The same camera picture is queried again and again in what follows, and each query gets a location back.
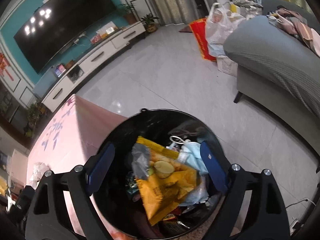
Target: black sofa leg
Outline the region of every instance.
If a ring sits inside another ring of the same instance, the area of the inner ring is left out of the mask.
[[[233,100],[234,103],[238,103],[240,101],[240,98],[243,94],[241,92],[238,91],[235,100]]]

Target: gray sofa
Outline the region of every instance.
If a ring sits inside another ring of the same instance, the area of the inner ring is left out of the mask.
[[[280,4],[297,11],[296,5],[292,8],[282,0],[272,0],[272,6],[262,4],[265,14]],[[308,25],[320,30],[315,17],[301,10]],[[234,102],[243,94],[254,99],[290,125],[320,155],[320,58],[271,25],[265,16],[241,24],[226,39],[224,50],[238,63],[239,92]]]

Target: red shopping bag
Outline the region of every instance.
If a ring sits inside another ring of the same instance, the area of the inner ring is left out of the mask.
[[[216,58],[211,56],[208,51],[208,43],[205,39],[205,20],[205,18],[196,20],[191,22],[189,26],[196,37],[202,58],[210,61],[217,61]]]

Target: drawer handle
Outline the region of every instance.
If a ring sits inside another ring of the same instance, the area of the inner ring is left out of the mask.
[[[124,36],[123,38],[126,39],[126,38],[129,38],[132,34],[135,34],[136,31],[133,31],[132,33],[129,33],[127,36]]]
[[[98,58],[100,58],[102,55],[104,54],[104,51],[101,52],[97,57],[95,57],[93,60],[91,60],[91,62],[96,61]]]
[[[59,92],[53,97],[53,99],[56,99],[58,95],[60,95],[62,92],[62,88],[59,90]]]

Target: tv screen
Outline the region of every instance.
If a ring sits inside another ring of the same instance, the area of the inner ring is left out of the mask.
[[[39,73],[62,47],[115,9],[111,0],[49,0],[34,12],[14,39]]]

